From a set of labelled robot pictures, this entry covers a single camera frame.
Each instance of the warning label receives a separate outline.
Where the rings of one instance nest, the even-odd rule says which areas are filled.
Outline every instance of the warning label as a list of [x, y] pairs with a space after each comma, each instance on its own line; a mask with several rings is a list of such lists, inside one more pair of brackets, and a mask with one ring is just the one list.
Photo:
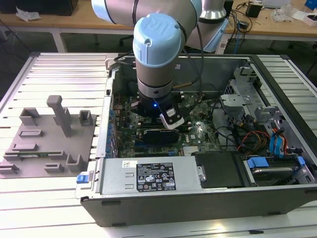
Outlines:
[[137, 164], [137, 190], [139, 192], [176, 190], [173, 163]]

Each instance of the floor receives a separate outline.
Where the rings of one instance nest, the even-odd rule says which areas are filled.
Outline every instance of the floor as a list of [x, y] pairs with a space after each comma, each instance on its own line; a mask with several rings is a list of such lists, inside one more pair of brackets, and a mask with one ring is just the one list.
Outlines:
[[[57, 52], [50, 33], [18, 32], [17, 35], [34, 52]], [[63, 34], [62, 37], [69, 52], [127, 52], [132, 47], [131, 39], [126, 40], [123, 47], [119, 45], [119, 39], [124, 37], [123, 35], [99, 35], [99, 45], [95, 44], [95, 38], [91, 34]], [[226, 54], [233, 54], [236, 43], [231, 44], [227, 47]], [[269, 41], [245, 40], [237, 53], [288, 55], [303, 73], [306, 73], [317, 60], [317, 51], [312, 48], [313, 42], [277, 41], [272, 50], [267, 48], [268, 44]], [[19, 73], [28, 55], [28, 51], [13, 34], [9, 34], [8, 40], [1, 43], [0, 99]], [[317, 85], [317, 65], [311, 70], [308, 78]]]

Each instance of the table leg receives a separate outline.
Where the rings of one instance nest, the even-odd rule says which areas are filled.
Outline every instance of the table leg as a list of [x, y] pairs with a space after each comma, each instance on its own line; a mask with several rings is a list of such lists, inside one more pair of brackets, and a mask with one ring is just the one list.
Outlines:
[[5, 34], [5, 31], [0, 31], [0, 41], [7, 41], [8, 37]]
[[59, 53], [65, 53], [67, 52], [67, 48], [66, 48], [66, 44], [64, 42], [64, 40], [62, 39], [60, 32], [58, 31], [53, 31], [51, 32], [51, 34], [53, 35], [56, 47], [57, 47], [57, 51]]
[[220, 40], [220, 43], [215, 51], [216, 55], [223, 55], [224, 54], [224, 50], [226, 49], [228, 40], [230, 39], [230, 35], [229, 34], [223, 34], [222, 38]]
[[270, 41], [269, 45], [267, 46], [267, 48], [269, 50], [271, 50], [273, 47], [274, 47], [274, 44], [275, 44], [276, 41]]

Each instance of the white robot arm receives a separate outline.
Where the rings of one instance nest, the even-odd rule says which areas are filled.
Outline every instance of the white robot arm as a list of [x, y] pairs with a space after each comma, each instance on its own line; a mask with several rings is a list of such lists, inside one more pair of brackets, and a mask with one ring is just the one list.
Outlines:
[[224, 0], [92, 0], [99, 18], [134, 27], [133, 53], [143, 114], [159, 115], [167, 129], [184, 123], [171, 96], [175, 61], [189, 45], [214, 51], [227, 25]]

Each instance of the motherboard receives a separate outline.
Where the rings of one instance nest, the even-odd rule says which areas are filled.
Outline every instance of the motherboard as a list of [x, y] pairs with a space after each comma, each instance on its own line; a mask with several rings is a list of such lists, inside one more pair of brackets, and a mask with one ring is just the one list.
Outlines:
[[[182, 93], [181, 107], [194, 104], [197, 94]], [[119, 158], [190, 156], [197, 151], [220, 150], [210, 117], [214, 100], [201, 100], [175, 130], [166, 130], [160, 119], [145, 118], [131, 112], [135, 97], [116, 95], [116, 139]]]

